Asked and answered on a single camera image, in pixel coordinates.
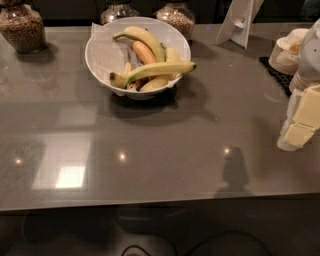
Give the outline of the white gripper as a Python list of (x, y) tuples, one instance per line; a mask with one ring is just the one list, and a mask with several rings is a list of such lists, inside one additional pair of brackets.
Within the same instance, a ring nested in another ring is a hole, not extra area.
[(287, 117), (312, 129), (320, 128), (320, 18), (306, 33), (299, 51), (298, 69), (289, 90)]

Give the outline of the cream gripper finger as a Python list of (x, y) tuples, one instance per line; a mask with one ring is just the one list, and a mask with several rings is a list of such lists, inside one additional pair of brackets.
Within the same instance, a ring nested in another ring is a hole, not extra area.
[(314, 135), (315, 130), (308, 126), (285, 121), (277, 140), (277, 146), (285, 151), (301, 149)]

